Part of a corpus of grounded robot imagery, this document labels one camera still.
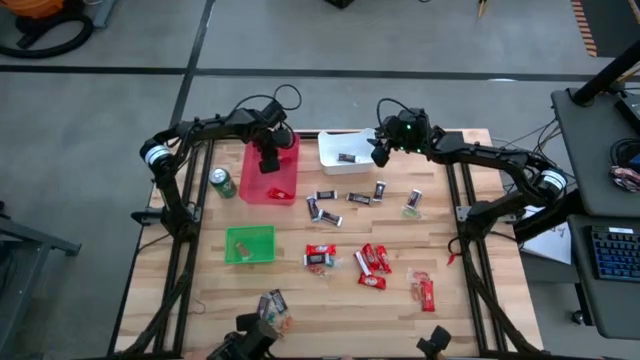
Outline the pink translucent plastic basket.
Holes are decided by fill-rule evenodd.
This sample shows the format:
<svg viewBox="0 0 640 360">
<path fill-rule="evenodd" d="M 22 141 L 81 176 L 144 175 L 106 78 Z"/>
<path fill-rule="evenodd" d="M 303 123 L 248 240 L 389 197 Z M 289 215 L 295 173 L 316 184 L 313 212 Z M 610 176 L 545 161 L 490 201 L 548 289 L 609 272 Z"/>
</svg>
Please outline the pink translucent plastic basket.
<svg viewBox="0 0 640 360">
<path fill-rule="evenodd" d="M 239 195 L 249 204 L 259 205 L 293 205 L 296 201 L 298 159 L 300 136 L 296 134 L 296 143 L 290 149 L 279 149 L 280 169 L 263 174 L 260 172 L 260 153 L 252 143 L 245 146 Z M 276 187 L 294 195 L 292 200 L 274 200 L 267 196 L 267 191 Z"/>
</svg>

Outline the orange shop vacuum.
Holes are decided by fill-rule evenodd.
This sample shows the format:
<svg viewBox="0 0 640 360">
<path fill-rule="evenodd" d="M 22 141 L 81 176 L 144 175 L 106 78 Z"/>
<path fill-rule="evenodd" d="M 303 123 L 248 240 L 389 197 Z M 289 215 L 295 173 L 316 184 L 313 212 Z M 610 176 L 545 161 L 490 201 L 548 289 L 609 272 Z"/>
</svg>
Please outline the orange shop vacuum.
<svg viewBox="0 0 640 360">
<path fill-rule="evenodd" d="M 59 13 L 64 0 L 0 0 L 0 7 L 19 17 L 43 19 Z"/>
</svg>

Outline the white plastic basket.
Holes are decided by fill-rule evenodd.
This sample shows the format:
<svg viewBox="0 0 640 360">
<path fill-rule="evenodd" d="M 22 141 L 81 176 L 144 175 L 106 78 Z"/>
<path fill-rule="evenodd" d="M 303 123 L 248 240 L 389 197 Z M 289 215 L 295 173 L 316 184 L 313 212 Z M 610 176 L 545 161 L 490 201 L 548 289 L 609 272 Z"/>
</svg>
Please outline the white plastic basket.
<svg viewBox="0 0 640 360">
<path fill-rule="evenodd" d="M 329 134 L 327 131 L 321 131 L 318 134 L 318 147 L 324 173 L 347 175 L 369 172 L 374 166 L 371 158 L 374 146 L 369 144 L 367 139 L 374 137 L 375 131 L 372 128 L 344 134 Z M 355 155 L 357 162 L 339 162 L 339 153 Z"/>
</svg>

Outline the grey desk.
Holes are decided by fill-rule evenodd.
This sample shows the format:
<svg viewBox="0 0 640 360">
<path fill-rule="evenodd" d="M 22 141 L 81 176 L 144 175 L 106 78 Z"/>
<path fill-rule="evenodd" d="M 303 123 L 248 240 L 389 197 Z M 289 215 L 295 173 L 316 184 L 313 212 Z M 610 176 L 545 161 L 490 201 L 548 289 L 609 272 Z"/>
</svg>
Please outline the grey desk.
<svg viewBox="0 0 640 360">
<path fill-rule="evenodd" d="M 585 323 L 594 326 L 605 338 L 640 340 L 640 283 L 598 279 L 587 245 L 590 226 L 624 227 L 640 231 L 640 220 L 571 215 L 567 223 Z"/>
<path fill-rule="evenodd" d="M 562 90 L 554 91 L 551 101 L 586 213 L 640 218 L 640 192 L 628 192 L 610 178 L 612 145 L 638 136 L 615 108 L 618 98 L 601 94 L 583 107 Z"/>
</svg>

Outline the green Sprite soda can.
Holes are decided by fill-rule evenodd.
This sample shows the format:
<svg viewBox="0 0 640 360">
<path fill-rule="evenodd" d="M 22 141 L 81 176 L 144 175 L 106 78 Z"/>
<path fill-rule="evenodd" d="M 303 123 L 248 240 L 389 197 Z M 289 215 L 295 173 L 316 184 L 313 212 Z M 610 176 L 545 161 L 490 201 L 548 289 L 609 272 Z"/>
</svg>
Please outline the green Sprite soda can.
<svg viewBox="0 0 640 360">
<path fill-rule="evenodd" d="M 233 198 L 237 194 L 237 186 L 228 170 L 215 168 L 209 173 L 209 183 L 221 198 Z"/>
</svg>

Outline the green slotted plastic basket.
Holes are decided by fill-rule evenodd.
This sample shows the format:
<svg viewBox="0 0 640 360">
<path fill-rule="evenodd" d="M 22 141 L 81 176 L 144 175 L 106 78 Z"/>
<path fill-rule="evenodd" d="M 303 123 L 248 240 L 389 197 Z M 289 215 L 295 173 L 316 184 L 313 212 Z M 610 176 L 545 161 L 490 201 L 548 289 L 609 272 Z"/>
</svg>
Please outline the green slotted plastic basket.
<svg viewBox="0 0 640 360">
<path fill-rule="evenodd" d="M 239 262 L 235 243 L 243 242 L 253 253 L 247 262 Z M 226 264 L 253 264 L 273 262 L 276 257 L 275 227 L 272 225 L 230 227 L 226 230 Z"/>
</svg>

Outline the dark mat striped edge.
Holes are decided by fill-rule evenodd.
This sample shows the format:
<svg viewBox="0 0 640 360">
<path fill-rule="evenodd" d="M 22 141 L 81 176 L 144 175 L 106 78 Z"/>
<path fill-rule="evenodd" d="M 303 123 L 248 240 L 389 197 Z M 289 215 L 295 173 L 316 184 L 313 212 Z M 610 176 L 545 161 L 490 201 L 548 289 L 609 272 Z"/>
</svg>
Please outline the dark mat striped edge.
<svg viewBox="0 0 640 360">
<path fill-rule="evenodd" d="M 640 0 L 570 0 L 591 57 L 615 58 L 640 40 Z"/>
</svg>

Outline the black aluminium table frame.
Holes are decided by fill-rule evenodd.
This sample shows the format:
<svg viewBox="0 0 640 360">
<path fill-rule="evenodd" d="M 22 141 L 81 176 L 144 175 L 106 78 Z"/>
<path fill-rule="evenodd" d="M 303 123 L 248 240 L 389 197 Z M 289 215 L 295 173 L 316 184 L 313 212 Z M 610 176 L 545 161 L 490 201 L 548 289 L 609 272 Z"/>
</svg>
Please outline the black aluminium table frame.
<svg viewBox="0 0 640 360">
<path fill-rule="evenodd" d="M 362 205 L 346 200 L 349 192 L 373 198 L 376 182 L 387 183 L 381 202 Z M 422 199 L 415 210 L 421 219 L 402 215 L 413 189 Z M 337 199 L 317 200 L 320 209 L 343 217 L 340 227 L 312 222 L 306 203 L 316 191 L 336 190 Z M 458 224 L 455 209 L 473 200 L 500 197 L 499 173 L 479 166 L 447 169 L 417 155 L 396 153 L 382 169 L 328 176 L 320 163 L 317 136 L 305 132 L 299 152 L 297 199 L 290 206 L 250 205 L 240 198 L 223 199 L 209 191 L 203 205 L 200 241 L 186 323 L 170 319 L 163 343 L 171 350 L 182 343 L 188 359 L 202 359 L 234 330 L 238 315 L 253 312 L 260 296 L 279 289 L 293 317 L 291 331 L 274 344 L 280 358 L 415 357 L 420 338 L 436 326 L 447 329 L 450 356 L 474 356 L 481 348 L 500 350 L 508 341 L 494 327 L 488 309 L 472 303 L 460 260 L 447 266 L 455 250 Z M 272 225 L 273 262 L 226 264 L 226 230 Z M 362 274 L 354 252 L 370 243 L 383 245 L 392 272 L 372 275 L 386 279 L 386 289 L 360 285 Z M 335 244 L 340 268 L 319 265 L 319 277 L 303 265 L 307 245 Z M 411 296 L 409 268 L 429 274 L 435 311 L 424 312 Z"/>
</svg>

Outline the white paper sheet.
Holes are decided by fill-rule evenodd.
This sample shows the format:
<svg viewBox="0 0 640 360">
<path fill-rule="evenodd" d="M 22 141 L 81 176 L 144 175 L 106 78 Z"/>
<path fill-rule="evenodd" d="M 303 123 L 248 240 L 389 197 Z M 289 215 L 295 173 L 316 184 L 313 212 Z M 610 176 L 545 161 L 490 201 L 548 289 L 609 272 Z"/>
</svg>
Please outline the white paper sheet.
<svg viewBox="0 0 640 360">
<path fill-rule="evenodd" d="M 568 223 L 561 223 L 527 240 L 522 244 L 521 250 L 530 255 L 571 265 L 572 238 Z"/>
</svg>

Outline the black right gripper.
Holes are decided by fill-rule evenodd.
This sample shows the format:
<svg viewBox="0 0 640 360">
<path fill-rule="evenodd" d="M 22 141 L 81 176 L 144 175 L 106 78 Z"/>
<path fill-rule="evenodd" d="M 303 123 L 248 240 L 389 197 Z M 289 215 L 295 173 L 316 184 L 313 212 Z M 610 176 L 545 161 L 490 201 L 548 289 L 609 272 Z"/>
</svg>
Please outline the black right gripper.
<svg viewBox="0 0 640 360">
<path fill-rule="evenodd" d="M 389 161 L 390 149 L 423 153 L 431 130 L 429 117 L 423 109 L 403 109 L 397 115 L 387 116 L 377 128 L 379 139 L 367 139 L 374 146 L 371 158 L 377 167 L 384 168 Z"/>
</svg>

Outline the black slanted pole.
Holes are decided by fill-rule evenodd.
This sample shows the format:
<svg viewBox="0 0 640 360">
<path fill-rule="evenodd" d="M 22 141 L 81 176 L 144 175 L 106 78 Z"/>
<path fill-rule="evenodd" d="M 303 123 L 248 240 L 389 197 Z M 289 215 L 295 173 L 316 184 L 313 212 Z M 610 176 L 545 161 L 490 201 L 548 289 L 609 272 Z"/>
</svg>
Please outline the black slanted pole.
<svg viewBox="0 0 640 360">
<path fill-rule="evenodd" d="M 576 105 L 589 106 L 599 93 L 606 90 L 639 61 L 640 40 L 637 40 L 581 88 L 569 90 L 571 100 Z"/>
</svg>

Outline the grey metal stand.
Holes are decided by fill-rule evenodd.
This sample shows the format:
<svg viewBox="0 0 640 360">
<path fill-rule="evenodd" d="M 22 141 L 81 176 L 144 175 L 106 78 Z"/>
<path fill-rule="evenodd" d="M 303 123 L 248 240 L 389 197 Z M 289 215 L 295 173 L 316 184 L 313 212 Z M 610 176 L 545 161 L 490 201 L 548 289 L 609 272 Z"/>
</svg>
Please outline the grey metal stand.
<svg viewBox="0 0 640 360">
<path fill-rule="evenodd" d="M 97 0 L 94 5 L 93 24 L 96 28 L 107 27 L 109 16 L 118 0 Z"/>
</svg>

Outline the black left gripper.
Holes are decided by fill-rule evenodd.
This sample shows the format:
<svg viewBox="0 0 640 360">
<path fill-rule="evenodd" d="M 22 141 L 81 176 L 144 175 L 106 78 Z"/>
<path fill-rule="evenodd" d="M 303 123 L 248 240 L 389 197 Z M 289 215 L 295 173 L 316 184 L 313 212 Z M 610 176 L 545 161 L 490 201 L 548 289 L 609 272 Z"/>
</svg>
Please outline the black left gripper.
<svg viewBox="0 0 640 360">
<path fill-rule="evenodd" d="M 296 143 L 296 134 L 286 121 L 276 121 L 266 127 L 253 129 L 249 142 L 259 150 L 260 172 L 272 173 L 280 169 L 278 149 L 292 148 Z"/>
</svg>

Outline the loose candy wrappers pile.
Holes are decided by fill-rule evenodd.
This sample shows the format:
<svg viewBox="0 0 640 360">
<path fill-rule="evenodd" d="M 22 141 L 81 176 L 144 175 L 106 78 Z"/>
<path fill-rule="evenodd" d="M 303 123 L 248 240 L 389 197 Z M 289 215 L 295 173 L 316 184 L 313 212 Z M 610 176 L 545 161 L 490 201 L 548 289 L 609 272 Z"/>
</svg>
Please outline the loose candy wrappers pile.
<svg viewBox="0 0 640 360">
<path fill-rule="evenodd" d="M 610 169 L 612 181 L 628 192 L 640 192 L 640 174 L 633 169 L 612 166 Z"/>
</svg>

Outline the black backlit keyboard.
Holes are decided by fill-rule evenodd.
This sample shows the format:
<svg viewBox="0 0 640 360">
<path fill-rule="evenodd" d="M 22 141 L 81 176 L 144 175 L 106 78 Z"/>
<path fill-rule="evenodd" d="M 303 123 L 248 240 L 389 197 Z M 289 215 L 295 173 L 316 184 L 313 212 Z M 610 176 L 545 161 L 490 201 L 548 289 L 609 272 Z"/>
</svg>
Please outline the black backlit keyboard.
<svg viewBox="0 0 640 360">
<path fill-rule="evenodd" d="M 587 245 L 598 279 L 640 283 L 640 231 L 590 226 Z"/>
</svg>

